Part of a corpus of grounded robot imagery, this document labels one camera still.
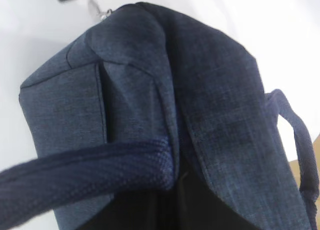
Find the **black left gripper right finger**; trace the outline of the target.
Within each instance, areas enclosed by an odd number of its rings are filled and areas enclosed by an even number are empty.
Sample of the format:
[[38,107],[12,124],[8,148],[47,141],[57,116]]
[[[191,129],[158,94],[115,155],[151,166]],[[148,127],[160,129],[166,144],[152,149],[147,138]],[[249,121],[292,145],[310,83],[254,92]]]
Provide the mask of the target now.
[[178,213],[181,230],[256,230],[200,180],[184,170],[178,180]]

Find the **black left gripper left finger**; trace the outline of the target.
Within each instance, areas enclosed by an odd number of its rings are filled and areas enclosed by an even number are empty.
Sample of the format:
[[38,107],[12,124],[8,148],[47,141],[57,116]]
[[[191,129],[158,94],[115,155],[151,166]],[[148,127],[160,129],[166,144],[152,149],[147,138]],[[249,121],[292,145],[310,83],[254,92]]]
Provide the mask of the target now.
[[177,187],[117,194],[79,230],[179,230]]

